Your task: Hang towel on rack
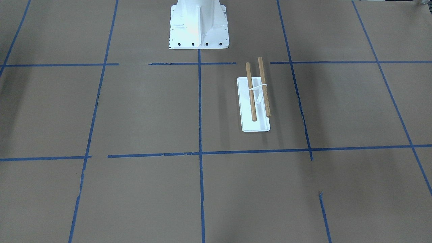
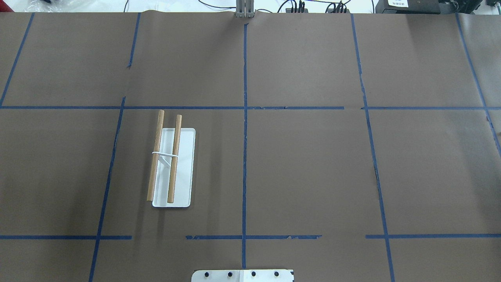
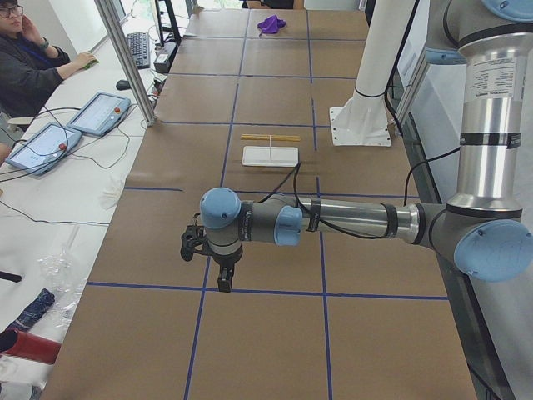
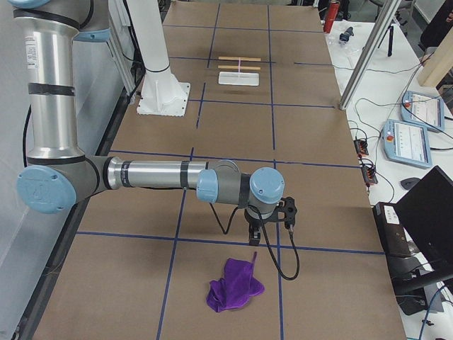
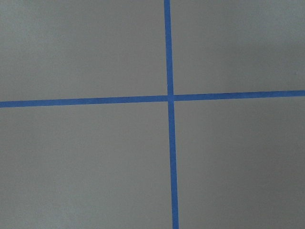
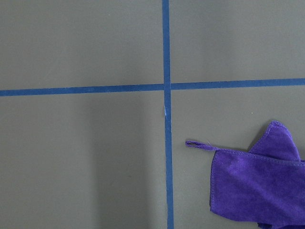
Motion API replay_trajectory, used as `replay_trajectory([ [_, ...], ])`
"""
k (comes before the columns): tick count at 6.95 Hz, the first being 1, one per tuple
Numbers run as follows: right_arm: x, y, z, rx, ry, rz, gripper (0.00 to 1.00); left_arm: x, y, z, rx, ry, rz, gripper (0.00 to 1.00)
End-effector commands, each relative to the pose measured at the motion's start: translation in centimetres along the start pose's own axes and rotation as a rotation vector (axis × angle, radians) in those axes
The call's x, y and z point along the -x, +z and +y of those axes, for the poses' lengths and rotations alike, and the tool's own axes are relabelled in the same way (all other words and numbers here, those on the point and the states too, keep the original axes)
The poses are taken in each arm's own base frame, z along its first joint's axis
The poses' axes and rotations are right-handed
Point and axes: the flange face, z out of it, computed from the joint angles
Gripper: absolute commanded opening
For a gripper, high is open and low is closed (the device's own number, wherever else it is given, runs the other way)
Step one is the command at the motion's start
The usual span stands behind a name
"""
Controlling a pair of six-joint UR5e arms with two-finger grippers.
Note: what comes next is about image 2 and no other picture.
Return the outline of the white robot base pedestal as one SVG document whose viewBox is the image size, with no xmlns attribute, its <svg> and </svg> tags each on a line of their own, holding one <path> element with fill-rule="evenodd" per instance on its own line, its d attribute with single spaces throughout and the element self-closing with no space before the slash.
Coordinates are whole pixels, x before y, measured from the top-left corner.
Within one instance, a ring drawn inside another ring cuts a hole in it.
<svg viewBox="0 0 501 282">
<path fill-rule="evenodd" d="M 199 270 L 192 282 L 294 282 L 294 271 L 289 269 L 224 269 Z"/>
</svg>

